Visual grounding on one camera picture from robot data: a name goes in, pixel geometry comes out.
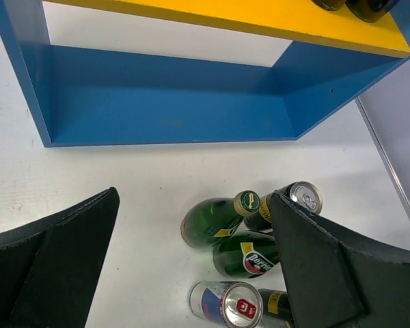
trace yellow label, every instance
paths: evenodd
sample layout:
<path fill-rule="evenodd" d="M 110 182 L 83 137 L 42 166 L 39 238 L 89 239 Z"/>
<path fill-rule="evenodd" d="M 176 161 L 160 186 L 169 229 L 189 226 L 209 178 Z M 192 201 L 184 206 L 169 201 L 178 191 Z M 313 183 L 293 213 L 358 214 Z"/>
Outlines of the yellow label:
<path fill-rule="evenodd" d="M 281 298 L 282 292 L 273 292 L 272 295 L 269 297 L 269 301 L 267 302 L 267 312 L 278 314 L 278 302 Z"/>
<path fill-rule="evenodd" d="M 232 236 L 236 230 L 238 228 L 238 225 L 236 225 L 235 227 L 231 228 L 231 229 L 220 229 L 215 235 L 214 237 L 228 237 L 228 236 Z"/>
<path fill-rule="evenodd" d="M 240 245 L 241 245 L 241 250 L 243 252 L 243 255 L 246 255 L 247 253 L 254 251 L 253 243 L 240 243 Z"/>
<path fill-rule="evenodd" d="M 264 220 L 266 220 L 269 223 L 272 223 L 271 211 L 269 210 L 269 207 L 267 207 L 266 196 L 261 197 L 261 204 L 258 212 Z"/>

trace metal edge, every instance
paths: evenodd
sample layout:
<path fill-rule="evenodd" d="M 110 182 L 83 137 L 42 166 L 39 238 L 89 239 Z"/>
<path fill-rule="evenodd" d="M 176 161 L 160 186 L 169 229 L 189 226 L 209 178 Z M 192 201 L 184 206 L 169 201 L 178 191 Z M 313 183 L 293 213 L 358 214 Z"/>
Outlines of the metal edge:
<path fill-rule="evenodd" d="M 193 312 L 193 308 L 191 307 L 191 295 L 193 294 L 193 291 L 196 289 L 196 287 L 200 284 L 201 282 L 196 282 L 190 287 L 189 292 L 187 293 L 187 304 L 190 308 L 190 312 L 196 316 L 196 314 Z"/>
<path fill-rule="evenodd" d="M 297 201 L 295 201 L 295 202 L 298 203 L 299 205 L 303 206 L 304 208 L 308 209 L 310 212 L 320 214 L 320 212 L 322 212 L 322 208 L 323 208 L 323 198 L 322 198 L 322 195 L 320 194 L 319 190 L 317 189 L 317 187 L 314 184 L 312 184 L 311 182 L 308 182 L 308 181 L 297 181 L 297 182 L 295 182 L 291 186 L 291 188 L 288 192 L 290 194 L 290 199 L 293 200 L 292 195 L 295 194 L 295 191 L 296 191 L 297 187 L 299 187 L 299 186 L 305 187 L 306 189 L 310 189 L 313 192 L 313 194 L 317 197 L 318 210 L 312 210 L 312 209 L 306 207 L 304 204 L 300 204 Z"/>
<path fill-rule="evenodd" d="M 407 195 L 401 185 L 401 181 L 399 180 L 399 177 L 396 175 L 395 169 L 392 165 L 392 163 L 389 160 L 389 157 L 387 153 L 384 151 L 383 144 L 381 143 L 380 139 L 377 136 L 377 133 L 374 130 L 374 127 L 370 121 L 370 118 L 368 117 L 368 114 L 366 113 L 366 110 L 364 109 L 363 104 L 360 101 L 360 98 L 357 97 L 355 99 L 355 103 L 357 104 L 358 109 L 360 110 L 361 116 L 363 118 L 363 121 L 365 122 L 370 136 L 372 137 L 372 140 L 375 144 L 375 147 L 377 147 L 378 153 L 380 154 L 381 160 L 384 163 L 384 166 L 390 176 L 390 179 L 392 180 L 392 183 L 395 187 L 395 190 L 400 198 L 400 201 L 402 203 L 402 206 L 405 209 L 405 212 L 407 213 L 407 216 L 409 217 L 410 221 L 410 201 L 407 198 Z"/>

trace blue shelf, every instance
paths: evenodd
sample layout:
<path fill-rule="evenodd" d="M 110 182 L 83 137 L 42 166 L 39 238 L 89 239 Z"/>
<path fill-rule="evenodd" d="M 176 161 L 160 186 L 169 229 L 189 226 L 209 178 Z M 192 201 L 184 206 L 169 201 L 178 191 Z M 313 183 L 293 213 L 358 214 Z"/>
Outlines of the blue shelf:
<path fill-rule="evenodd" d="M 410 0 L 392 14 L 410 43 Z M 0 34 L 46 147 L 297 139 L 407 60 L 303 42 L 272 68 L 51 46 L 38 0 L 0 0 Z"/>
<path fill-rule="evenodd" d="M 54 146 L 296 137 L 269 68 L 53 46 L 50 85 Z"/>

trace dark bottle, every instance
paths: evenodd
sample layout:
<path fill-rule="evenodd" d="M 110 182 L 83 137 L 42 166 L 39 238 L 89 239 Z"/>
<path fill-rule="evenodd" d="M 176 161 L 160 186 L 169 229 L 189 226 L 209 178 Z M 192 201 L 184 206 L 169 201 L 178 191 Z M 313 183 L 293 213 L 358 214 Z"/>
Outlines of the dark bottle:
<path fill-rule="evenodd" d="M 259 289 L 263 302 L 263 318 L 269 317 L 275 320 L 282 320 L 287 327 L 294 327 L 292 309 L 286 292 L 271 289 Z"/>
<path fill-rule="evenodd" d="M 217 245 L 213 262 L 222 275 L 255 278 L 270 271 L 279 262 L 279 256 L 272 236 L 246 231 Z"/>
<path fill-rule="evenodd" d="M 399 0 L 348 0 L 346 5 L 358 18 L 374 23 L 386 15 Z"/>
<path fill-rule="evenodd" d="M 346 0 L 312 0 L 316 5 L 325 10 L 339 10 Z"/>
<path fill-rule="evenodd" d="M 319 190 L 307 181 L 298 181 L 275 191 L 289 197 L 292 201 L 304 206 L 308 210 L 319 214 L 322 210 L 322 196 Z M 261 197 L 260 210 L 245 219 L 247 229 L 272 233 L 271 211 L 269 203 L 273 193 Z"/>
<path fill-rule="evenodd" d="M 253 191 L 242 191 L 235 198 L 212 198 L 194 206 L 181 223 L 184 241 L 194 248 L 212 247 L 230 238 L 243 218 L 260 208 Z"/>

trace green glass bottle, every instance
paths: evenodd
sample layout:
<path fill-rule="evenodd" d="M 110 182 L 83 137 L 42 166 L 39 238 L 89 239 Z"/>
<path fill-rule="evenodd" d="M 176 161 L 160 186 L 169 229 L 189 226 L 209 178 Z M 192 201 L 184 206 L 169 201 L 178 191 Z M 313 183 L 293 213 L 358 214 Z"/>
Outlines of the green glass bottle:
<path fill-rule="evenodd" d="M 294 327 L 292 309 L 290 308 L 290 301 L 286 292 L 271 289 L 259 289 L 263 301 L 263 318 L 269 317 L 273 320 L 269 322 L 277 322 L 282 320 L 287 327 Z"/>
<path fill-rule="evenodd" d="M 246 231 L 216 246 L 213 262 L 222 275 L 255 278 L 271 270 L 279 256 L 272 236 Z"/>
<path fill-rule="evenodd" d="M 325 10 L 339 10 L 346 0 L 312 0 L 316 5 Z"/>
<path fill-rule="evenodd" d="M 348 0 L 346 5 L 358 18 L 374 23 L 386 15 L 399 0 Z"/>
<path fill-rule="evenodd" d="M 253 191 L 242 191 L 235 198 L 212 198 L 194 206 L 185 215 L 180 233 L 194 248 L 212 247 L 230 238 L 244 217 L 258 212 L 260 198 Z"/>

